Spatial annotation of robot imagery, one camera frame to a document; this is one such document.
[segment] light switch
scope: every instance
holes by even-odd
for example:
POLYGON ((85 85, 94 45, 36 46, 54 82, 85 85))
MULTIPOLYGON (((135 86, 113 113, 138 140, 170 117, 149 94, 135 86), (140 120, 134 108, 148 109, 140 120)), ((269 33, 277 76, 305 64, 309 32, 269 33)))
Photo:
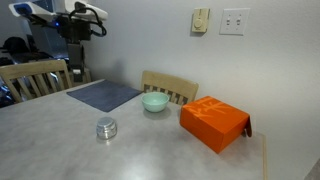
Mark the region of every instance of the light switch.
POLYGON ((209 8, 198 8, 194 10, 192 32, 207 32, 209 13, 209 8))
POLYGON ((224 9, 220 34, 243 36, 250 8, 224 9))

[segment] orange box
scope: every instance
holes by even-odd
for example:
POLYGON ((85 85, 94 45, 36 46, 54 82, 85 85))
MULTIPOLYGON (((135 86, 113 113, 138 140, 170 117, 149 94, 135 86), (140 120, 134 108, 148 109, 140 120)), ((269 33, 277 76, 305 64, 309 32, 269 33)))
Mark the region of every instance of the orange box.
POLYGON ((246 129, 251 137, 250 115, 210 96, 182 107, 180 125, 216 153, 246 129))

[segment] blue placemat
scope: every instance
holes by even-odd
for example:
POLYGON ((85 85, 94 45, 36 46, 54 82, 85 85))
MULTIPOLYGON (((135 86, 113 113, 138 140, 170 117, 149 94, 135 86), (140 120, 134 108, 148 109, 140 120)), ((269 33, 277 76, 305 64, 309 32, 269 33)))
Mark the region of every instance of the blue placemat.
POLYGON ((104 112, 110 112, 140 93, 139 90, 107 80, 67 92, 69 96, 104 112))

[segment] silver tin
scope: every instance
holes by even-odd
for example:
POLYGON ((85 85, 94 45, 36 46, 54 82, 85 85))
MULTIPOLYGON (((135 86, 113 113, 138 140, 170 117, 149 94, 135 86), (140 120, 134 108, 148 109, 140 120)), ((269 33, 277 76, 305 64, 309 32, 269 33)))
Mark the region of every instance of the silver tin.
POLYGON ((97 123, 96 132, 100 139, 110 139, 117 134, 117 124, 110 117, 101 118, 97 123))

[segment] chair backrest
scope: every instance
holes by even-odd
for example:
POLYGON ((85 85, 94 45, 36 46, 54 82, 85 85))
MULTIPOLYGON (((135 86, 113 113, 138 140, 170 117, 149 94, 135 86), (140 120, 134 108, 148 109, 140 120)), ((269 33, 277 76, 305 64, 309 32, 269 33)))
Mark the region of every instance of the chair backrest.
POLYGON ((195 99, 199 85, 195 82, 152 71, 143 71, 141 90, 163 92, 170 96, 170 102, 183 105, 195 99))
POLYGON ((65 87, 61 72, 68 75, 64 60, 48 60, 0 67, 0 76, 16 102, 23 101, 20 88, 27 99, 71 88, 70 77, 65 77, 68 86, 65 87))

